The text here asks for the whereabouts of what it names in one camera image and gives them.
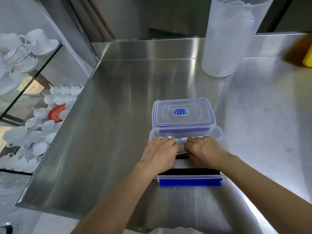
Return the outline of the person's left hand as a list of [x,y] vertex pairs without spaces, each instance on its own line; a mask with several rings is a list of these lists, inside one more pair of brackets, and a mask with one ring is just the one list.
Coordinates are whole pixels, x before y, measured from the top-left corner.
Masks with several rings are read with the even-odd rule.
[[173,168],[176,156],[156,155],[156,138],[151,140],[143,151],[139,165],[152,177]]

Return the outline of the stack of white cups and saucers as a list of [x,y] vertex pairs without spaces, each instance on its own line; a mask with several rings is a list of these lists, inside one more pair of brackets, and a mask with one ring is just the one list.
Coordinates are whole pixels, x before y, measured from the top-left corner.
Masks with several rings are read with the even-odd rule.
[[35,56],[51,53],[60,44],[50,39],[43,29],[35,29],[26,35],[0,33],[0,95],[7,93],[17,79],[14,73],[27,73],[37,65]]

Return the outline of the red saucer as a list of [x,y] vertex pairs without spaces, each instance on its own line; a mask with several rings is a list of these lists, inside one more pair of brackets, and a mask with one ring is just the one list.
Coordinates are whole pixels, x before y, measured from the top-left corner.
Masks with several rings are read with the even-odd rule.
[[49,111],[49,114],[47,116],[48,120],[53,120],[56,123],[63,121],[60,118],[60,113],[64,110],[66,110],[65,104],[55,106]]

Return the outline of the black contents of container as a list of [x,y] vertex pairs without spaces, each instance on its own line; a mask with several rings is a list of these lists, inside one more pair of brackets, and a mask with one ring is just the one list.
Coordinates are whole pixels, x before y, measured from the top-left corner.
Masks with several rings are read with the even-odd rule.
[[175,158],[173,168],[158,174],[158,176],[212,176],[221,175],[221,172],[215,169],[208,169],[193,162],[189,156],[180,154]]

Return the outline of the glass shelf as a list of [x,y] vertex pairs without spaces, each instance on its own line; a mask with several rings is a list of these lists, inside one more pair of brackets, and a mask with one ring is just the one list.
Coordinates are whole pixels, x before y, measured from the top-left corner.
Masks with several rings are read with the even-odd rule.
[[31,107],[41,101],[39,95],[42,87],[48,87],[49,82],[42,75],[42,71],[57,55],[64,43],[60,43],[55,50],[47,55],[35,56],[37,65],[27,73],[14,73],[17,82],[9,86],[7,93],[0,95],[0,122],[18,126],[30,114]]

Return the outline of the group of white porcelain teaware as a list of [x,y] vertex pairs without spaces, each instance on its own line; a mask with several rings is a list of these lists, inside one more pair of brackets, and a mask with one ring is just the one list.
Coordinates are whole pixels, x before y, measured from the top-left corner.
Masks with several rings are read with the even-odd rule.
[[[32,117],[26,119],[22,126],[4,132],[2,137],[6,142],[4,149],[13,151],[0,155],[0,172],[26,175],[34,173],[83,89],[82,84],[79,86],[49,84],[48,92],[39,94],[43,97],[43,105],[40,108],[31,108]],[[56,123],[48,120],[49,111],[62,104],[65,104],[66,108],[60,113],[63,121]]]

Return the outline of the person's left forearm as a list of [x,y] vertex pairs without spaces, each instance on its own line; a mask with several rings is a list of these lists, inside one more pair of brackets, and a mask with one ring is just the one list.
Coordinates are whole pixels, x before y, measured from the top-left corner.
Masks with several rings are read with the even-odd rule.
[[141,161],[88,213],[70,234],[122,234],[158,165]]

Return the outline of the person's right hand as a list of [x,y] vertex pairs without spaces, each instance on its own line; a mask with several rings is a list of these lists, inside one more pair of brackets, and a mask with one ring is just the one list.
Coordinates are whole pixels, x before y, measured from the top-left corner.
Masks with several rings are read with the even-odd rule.
[[184,149],[193,162],[202,167],[221,172],[234,157],[213,137],[189,137],[184,144]]

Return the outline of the person's right forearm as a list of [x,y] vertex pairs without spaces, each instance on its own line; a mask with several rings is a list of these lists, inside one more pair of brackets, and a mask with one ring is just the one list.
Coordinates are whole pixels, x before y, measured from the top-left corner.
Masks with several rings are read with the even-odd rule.
[[312,204],[231,153],[221,155],[218,170],[246,195],[279,234],[312,234]]

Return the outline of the small clear lidded container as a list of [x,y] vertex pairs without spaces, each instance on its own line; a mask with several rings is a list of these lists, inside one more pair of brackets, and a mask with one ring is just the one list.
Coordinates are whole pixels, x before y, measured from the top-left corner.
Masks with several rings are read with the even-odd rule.
[[216,118],[207,98],[157,100],[152,109],[152,131],[173,132],[216,126]]

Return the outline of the large clear food container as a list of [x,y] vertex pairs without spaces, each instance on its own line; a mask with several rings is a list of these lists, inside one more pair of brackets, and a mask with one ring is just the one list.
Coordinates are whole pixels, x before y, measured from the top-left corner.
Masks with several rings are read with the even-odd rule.
[[[189,137],[213,137],[219,144],[224,148],[228,149],[224,133],[219,126],[203,127],[199,129],[177,129],[176,131],[164,131],[155,132],[150,131],[149,142],[154,138],[161,136],[164,137],[174,137],[176,143],[180,145],[180,149],[177,155],[187,154],[184,150],[184,143]],[[158,180],[161,187],[174,187],[174,186],[205,186],[205,187],[220,187],[221,182],[227,177],[221,173],[221,175],[212,176],[156,176],[155,179]]]

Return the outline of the translucent plastic pitcher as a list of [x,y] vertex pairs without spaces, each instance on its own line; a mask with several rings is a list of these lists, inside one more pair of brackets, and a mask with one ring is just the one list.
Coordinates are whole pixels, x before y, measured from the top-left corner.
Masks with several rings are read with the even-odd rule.
[[201,67],[210,76],[233,74],[274,0],[212,0]]

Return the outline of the yellow plastic object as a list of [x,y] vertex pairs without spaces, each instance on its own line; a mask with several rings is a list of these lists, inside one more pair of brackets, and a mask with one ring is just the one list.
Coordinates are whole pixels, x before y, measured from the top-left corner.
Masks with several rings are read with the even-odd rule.
[[306,67],[312,67],[312,45],[308,49],[302,63]]

